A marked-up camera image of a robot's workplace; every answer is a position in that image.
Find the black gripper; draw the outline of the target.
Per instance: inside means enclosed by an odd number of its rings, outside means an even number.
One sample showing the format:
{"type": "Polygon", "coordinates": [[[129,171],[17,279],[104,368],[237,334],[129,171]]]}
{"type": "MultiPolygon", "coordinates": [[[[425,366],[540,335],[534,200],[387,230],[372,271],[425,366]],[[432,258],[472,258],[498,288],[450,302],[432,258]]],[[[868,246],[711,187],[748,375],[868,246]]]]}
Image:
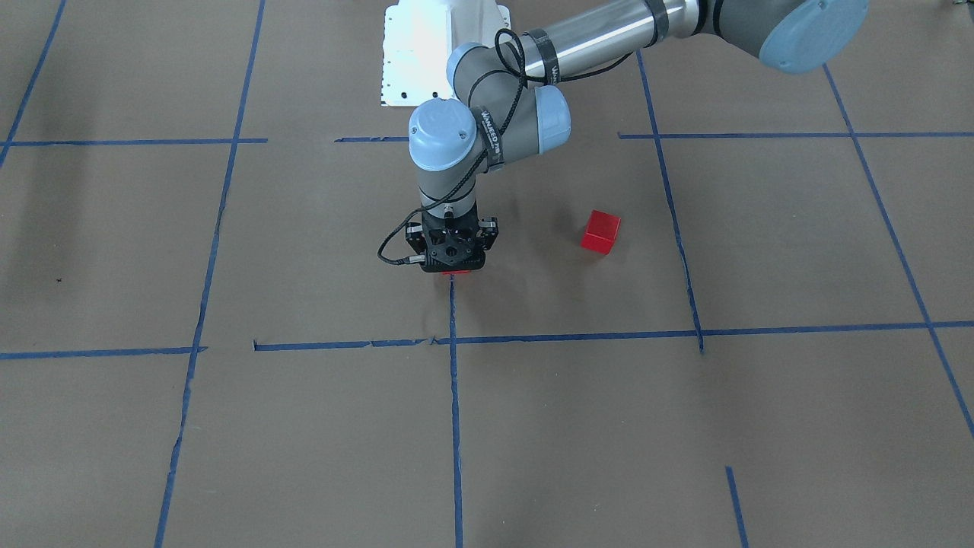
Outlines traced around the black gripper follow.
{"type": "Polygon", "coordinates": [[[420,222],[410,222],[405,229],[405,240],[416,253],[424,253],[424,231],[432,228],[469,228],[478,230],[484,250],[490,250],[500,235],[497,218],[478,218],[477,212],[467,212],[459,216],[436,216],[424,212],[420,222]]]}

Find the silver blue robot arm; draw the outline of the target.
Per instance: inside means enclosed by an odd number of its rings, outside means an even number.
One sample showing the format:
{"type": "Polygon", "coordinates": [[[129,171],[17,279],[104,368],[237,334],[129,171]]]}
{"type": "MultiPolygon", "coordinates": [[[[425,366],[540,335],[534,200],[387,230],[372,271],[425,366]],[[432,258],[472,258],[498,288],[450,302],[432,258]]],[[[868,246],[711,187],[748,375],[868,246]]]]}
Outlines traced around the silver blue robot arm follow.
{"type": "Polygon", "coordinates": [[[403,265],[426,272],[482,267],[497,239],[480,218],[478,174],[556,149],[570,138],[560,84],[609,72],[670,38],[711,34],[780,72],[825,65],[855,37],[866,1],[611,1],[568,20],[450,53],[449,98],[419,104],[408,124],[421,205],[397,228],[411,247],[403,265]]]}

